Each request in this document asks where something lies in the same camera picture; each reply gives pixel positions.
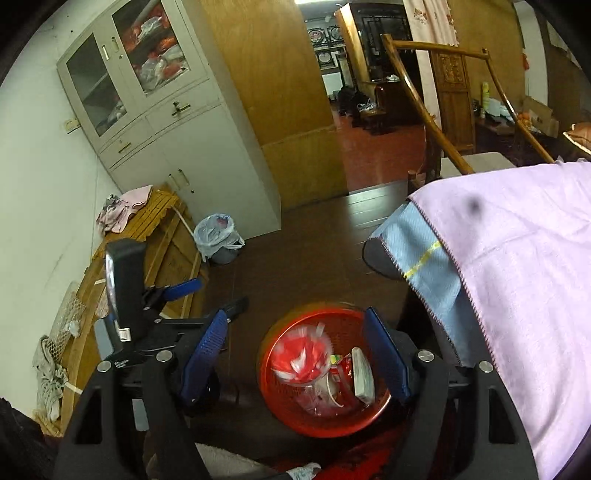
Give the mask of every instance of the pink cloth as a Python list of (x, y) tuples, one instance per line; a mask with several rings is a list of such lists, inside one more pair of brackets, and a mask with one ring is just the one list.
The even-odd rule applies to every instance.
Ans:
[(140, 210), (150, 198), (152, 185), (124, 193), (119, 200), (102, 210), (96, 219), (105, 232), (121, 233), (129, 217)]
[(456, 263), (540, 480), (591, 424), (591, 163), (435, 181), (411, 196)]

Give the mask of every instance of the black cloth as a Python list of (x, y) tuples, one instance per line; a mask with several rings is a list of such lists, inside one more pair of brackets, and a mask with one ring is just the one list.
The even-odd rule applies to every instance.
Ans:
[(0, 398), (0, 478), (49, 480), (56, 455), (41, 427)]

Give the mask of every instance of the cardboard box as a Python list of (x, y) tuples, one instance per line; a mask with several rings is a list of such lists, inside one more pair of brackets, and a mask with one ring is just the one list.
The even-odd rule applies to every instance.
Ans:
[(525, 97), (523, 111), (530, 114), (531, 124), (540, 130), (544, 135), (557, 138), (560, 133), (560, 124), (552, 116), (552, 109), (539, 103), (532, 97)]

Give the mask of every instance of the bottle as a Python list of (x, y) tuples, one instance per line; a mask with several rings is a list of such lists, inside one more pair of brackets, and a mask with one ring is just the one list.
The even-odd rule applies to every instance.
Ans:
[(482, 109), (480, 110), (480, 118), (484, 118), (486, 116), (486, 110), (490, 104), (491, 99), (491, 89), (488, 85), (488, 82), (482, 82)]

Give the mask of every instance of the metal screw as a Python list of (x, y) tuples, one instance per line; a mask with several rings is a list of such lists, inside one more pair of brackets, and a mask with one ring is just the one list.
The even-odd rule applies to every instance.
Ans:
[(478, 364), (478, 368), (480, 368), (480, 370), (482, 370), (486, 374), (491, 373), (495, 369), (495, 367), (492, 366), (492, 363), (487, 362), (486, 360), (480, 362)]
[(433, 353), (430, 352), (429, 350), (421, 350), (418, 353), (418, 357), (420, 360), (422, 360), (423, 362), (425, 362), (427, 364), (427, 363), (433, 361), (433, 359), (435, 358), (435, 355), (433, 355)]
[(168, 362), (172, 357), (173, 353), (170, 350), (162, 350), (156, 354), (158, 362)]
[(111, 362), (108, 360), (103, 360), (96, 366), (96, 369), (102, 374), (108, 372), (111, 369)]

